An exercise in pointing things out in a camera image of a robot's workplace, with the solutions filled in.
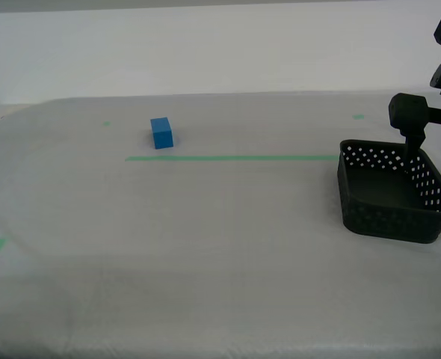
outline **blue block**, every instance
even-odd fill
[[[152,136],[154,137],[154,147],[161,148],[174,147],[173,132],[170,129],[167,117],[153,118],[151,120]]]

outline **white table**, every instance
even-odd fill
[[[6,116],[0,355],[440,359],[441,236],[349,232],[322,157],[347,138],[402,141],[391,95],[65,99]],[[154,150],[164,116],[176,145]],[[441,171],[441,126],[427,136]],[[125,161],[159,154],[176,158]],[[282,155],[305,158],[183,157]]]

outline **basket rim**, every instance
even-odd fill
[[[347,171],[346,171],[347,166],[345,165],[345,160],[342,155],[342,153],[343,153],[342,147],[347,144],[375,144],[375,145],[382,144],[382,145],[387,145],[387,146],[392,146],[392,145],[399,146],[399,147],[405,146],[405,144],[398,143],[398,142],[366,141],[366,140],[355,140],[355,139],[344,140],[344,141],[340,142],[340,159],[339,159],[339,161],[343,164],[343,166],[345,168],[345,176],[347,176]],[[437,175],[437,179],[441,184],[441,173],[438,171],[437,167],[431,161],[430,157],[428,157],[427,153],[421,148],[419,149],[419,154],[423,157],[423,159],[428,164],[430,169],[435,172],[435,174]],[[349,187],[347,187],[347,190],[348,190],[348,196],[350,198],[353,198],[356,202],[359,202],[364,206],[377,206],[379,208],[403,209],[408,212],[428,213],[429,215],[440,215],[441,216],[441,212],[437,212],[437,211],[429,210],[429,209],[417,209],[417,208],[401,207],[401,206],[379,206],[375,203],[370,203],[370,202],[366,202],[362,199],[359,199],[357,196],[355,196],[351,193]]]

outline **white wall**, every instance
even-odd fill
[[[425,88],[441,0],[0,13],[0,102]]]

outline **black plastic basket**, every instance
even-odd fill
[[[423,150],[404,164],[404,144],[340,144],[344,225],[368,236],[432,243],[441,232],[441,175]]]

